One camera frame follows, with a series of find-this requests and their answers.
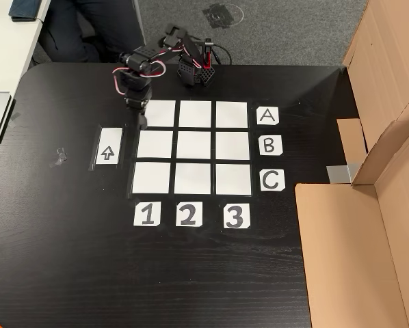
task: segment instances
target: dark pants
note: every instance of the dark pants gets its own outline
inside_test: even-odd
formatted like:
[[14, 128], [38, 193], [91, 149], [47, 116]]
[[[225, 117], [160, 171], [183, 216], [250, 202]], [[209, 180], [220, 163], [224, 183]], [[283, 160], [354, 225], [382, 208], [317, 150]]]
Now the dark pants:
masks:
[[97, 49], [83, 42], [77, 10], [113, 54], [144, 45], [132, 0], [51, 0], [39, 43], [53, 62], [99, 62]]

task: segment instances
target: cardboard box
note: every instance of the cardboard box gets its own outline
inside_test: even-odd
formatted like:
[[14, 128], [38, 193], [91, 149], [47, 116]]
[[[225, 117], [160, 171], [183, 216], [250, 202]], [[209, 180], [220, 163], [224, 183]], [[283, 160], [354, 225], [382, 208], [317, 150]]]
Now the cardboard box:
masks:
[[295, 188], [313, 328], [409, 328], [409, 0], [369, 0], [344, 59], [352, 185]]

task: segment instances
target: white paper square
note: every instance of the white paper square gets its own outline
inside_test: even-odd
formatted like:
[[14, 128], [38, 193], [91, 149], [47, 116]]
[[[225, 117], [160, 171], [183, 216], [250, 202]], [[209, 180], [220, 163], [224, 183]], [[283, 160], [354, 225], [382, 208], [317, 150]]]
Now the white paper square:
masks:
[[145, 116], [148, 126], [174, 126], [175, 100], [150, 100], [148, 101]]
[[282, 191], [285, 189], [283, 169], [262, 169], [259, 172], [261, 191]]
[[174, 193], [211, 193], [211, 164], [177, 163]]
[[260, 106], [256, 110], [256, 123], [258, 125], [276, 125], [279, 123], [279, 108]]
[[217, 101], [217, 128], [248, 128], [247, 103]]
[[181, 128], [210, 128], [211, 101], [182, 100], [179, 126]]
[[141, 202], [135, 207], [134, 226], [155, 227], [161, 224], [161, 202]]
[[118, 164], [122, 128], [102, 128], [95, 164]]
[[178, 159], [210, 159], [211, 133], [205, 131], [179, 131]]
[[141, 131], [137, 157], [171, 157], [172, 131]]
[[170, 163], [137, 162], [132, 193], [169, 193]]
[[283, 153], [281, 135], [261, 135], [259, 137], [259, 154], [279, 156]]
[[252, 195], [249, 164], [217, 164], [217, 195]]
[[249, 204], [227, 204], [223, 211], [224, 227], [227, 229], [246, 229], [250, 227]]
[[250, 159], [248, 132], [217, 132], [216, 159]]
[[183, 202], [177, 205], [176, 226], [201, 227], [203, 224], [203, 203]]

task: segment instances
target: robotic arm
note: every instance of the robotic arm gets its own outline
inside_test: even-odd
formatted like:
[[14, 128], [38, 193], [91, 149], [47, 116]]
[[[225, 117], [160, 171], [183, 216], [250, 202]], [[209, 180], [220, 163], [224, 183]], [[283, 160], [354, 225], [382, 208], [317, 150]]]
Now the robotic arm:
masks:
[[190, 86], [208, 85], [215, 73], [211, 65], [211, 39], [193, 41], [184, 28], [173, 24], [167, 26], [165, 34], [160, 40], [135, 49], [132, 54], [122, 53], [120, 62], [124, 67], [114, 70], [114, 74], [119, 71], [120, 84], [127, 89], [120, 92], [114, 76], [117, 91], [124, 96], [127, 108], [138, 110], [141, 130], [147, 127], [145, 109], [152, 95], [151, 79], [165, 73], [164, 62], [180, 56], [177, 72], [182, 82]]

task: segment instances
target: desk surface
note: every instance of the desk surface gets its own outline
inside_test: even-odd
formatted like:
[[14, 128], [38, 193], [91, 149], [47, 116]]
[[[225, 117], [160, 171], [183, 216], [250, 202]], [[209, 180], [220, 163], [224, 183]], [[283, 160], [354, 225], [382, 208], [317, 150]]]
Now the desk surface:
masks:
[[38, 20], [15, 23], [8, 16], [12, 0], [0, 0], [0, 92], [16, 92], [19, 80], [27, 71], [42, 22], [51, 0], [42, 0]]
[[[241, 231], [175, 220], [135, 227], [133, 151], [119, 168], [88, 170], [99, 125], [127, 123], [133, 143], [135, 116], [114, 90], [113, 67], [46, 64], [21, 81], [20, 116], [0, 145], [0, 324], [310, 327], [293, 186], [327, 183], [326, 166], [345, 164], [335, 120], [357, 117], [346, 71], [217, 66], [208, 88], [188, 89], [168, 66], [154, 80], [155, 99], [280, 107], [287, 188], [258, 198]], [[61, 147], [68, 160], [50, 168]]]

